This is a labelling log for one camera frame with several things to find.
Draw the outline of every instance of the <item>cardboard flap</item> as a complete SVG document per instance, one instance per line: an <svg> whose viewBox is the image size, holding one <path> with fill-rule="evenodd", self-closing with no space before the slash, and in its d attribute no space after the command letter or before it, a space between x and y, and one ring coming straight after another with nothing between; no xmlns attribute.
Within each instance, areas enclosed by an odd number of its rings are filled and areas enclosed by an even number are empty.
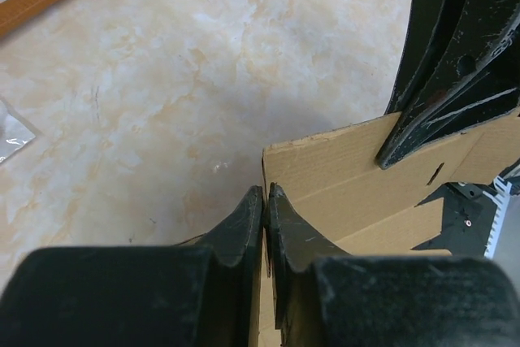
<svg viewBox="0 0 520 347"><path fill-rule="evenodd" d="M266 187L280 184L296 211L337 241L417 205L449 181L482 133L474 129L437 141L381 170L375 156L396 119L385 115L267 148Z"/></svg>
<svg viewBox="0 0 520 347"><path fill-rule="evenodd" d="M452 256L449 249L423 249L420 251L410 250L403 255L406 256Z"/></svg>
<svg viewBox="0 0 520 347"><path fill-rule="evenodd" d="M516 111L486 127L450 181L490 184L520 158L520 118Z"/></svg>
<svg viewBox="0 0 520 347"><path fill-rule="evenodd" d="M444 199L410 207L336 242L352 255L407 254L440 234Z"/></svg>

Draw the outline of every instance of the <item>corrugated cardboard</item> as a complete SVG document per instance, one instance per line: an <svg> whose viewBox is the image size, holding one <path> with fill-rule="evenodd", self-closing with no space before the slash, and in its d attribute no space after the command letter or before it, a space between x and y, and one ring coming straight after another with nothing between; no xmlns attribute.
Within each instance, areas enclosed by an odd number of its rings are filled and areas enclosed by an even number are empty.
<svg viewBox="0 0 520 347"><path fill-rule="evenodd" d="M450 181L489 184L520 157L518 111L425 146L387 170L375 156L399 114L271 145L263 152L265 189L280 184L296 211L351 254L450 255L413 251L439 234L442 200L416 206ZM259 345L273 331L271 280L262 274Z"/></svg>

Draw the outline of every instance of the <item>black plastic part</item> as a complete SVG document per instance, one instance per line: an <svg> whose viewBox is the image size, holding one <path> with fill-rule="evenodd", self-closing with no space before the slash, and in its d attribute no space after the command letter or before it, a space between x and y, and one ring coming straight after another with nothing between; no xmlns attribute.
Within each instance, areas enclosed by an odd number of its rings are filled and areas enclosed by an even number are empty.
<svg viewBox="0 0 520 347"><path fill-rule="evenodd" d="M432 4L438 10L440 0ZM378 153L383 169L518 106L518 45L507 49L517 41L520 0L444 0L437 20L424 8L427 0L413 1L387 109L402 115Z"/></svg>
<svg viewBox="0 0 520 347"><path fill-rule="evenodd" d="M520 345L518 299L491 262L324 258L312 272L328 346Z"/></svg>
<svg viewBox="0 0 520 347"><path fill-rule="evenodd" d="M0 301L0 345L256 346L262 189L196 245L40 249Z"/></svg>
<svg viewBox="0 0 520 347"><path fill-rule="evenodd" d="M440 234L413 249L447 249L453 255L483 257L495 217L495 203L475 185L461 188L458 184L445 184L421 204L441 197L444 206Z"/></svg>
<svg viewBox="0 0 520 347"><path fill-rule="evenodd" d="M347 253L331 243L294 209L284 191L271 184L266 238L275 299L275 325L287 327L288 298L294 274L303 272L318 256Z"/></svg>

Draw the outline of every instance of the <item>marble floor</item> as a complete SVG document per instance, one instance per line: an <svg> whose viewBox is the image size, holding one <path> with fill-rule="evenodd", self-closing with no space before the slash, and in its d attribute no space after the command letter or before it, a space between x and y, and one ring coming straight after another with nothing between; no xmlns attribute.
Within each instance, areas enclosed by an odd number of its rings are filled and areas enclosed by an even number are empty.
<svg viewBox="0 0 520 347"><path fill-rule="evenodd" d="M173 244L272 142L382 115L410 0L65 0L0 41L37 137L0 165L0 286L46 245Z"/></svg>

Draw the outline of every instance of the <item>plastic bag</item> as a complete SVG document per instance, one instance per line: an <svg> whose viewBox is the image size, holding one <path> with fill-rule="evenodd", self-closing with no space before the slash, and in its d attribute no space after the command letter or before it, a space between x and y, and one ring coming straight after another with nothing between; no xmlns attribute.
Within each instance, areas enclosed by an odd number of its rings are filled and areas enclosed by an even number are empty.
<svg viewBox="0 0 520 347"><path fill-rule="evenodd" d="M34 133L13 117L4 102L0 100L0 163L27 145L33 138Z"/></svg>

